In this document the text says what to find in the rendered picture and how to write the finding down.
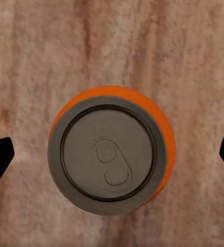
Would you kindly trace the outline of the can of soda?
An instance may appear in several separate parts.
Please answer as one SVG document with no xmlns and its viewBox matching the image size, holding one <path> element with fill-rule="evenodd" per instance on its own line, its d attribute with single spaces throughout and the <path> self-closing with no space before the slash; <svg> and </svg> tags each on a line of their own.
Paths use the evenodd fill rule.
<svg viewBox="0 0 224 247">
<path fill-rule="evenodd" d="M 56 116 L 48 164 L 60 192 L 77 207 L 120 215 L 154 199 L 176 159 L 163 111 L 138 91 L 98 86 L 71 99 Z"/>
</svg>

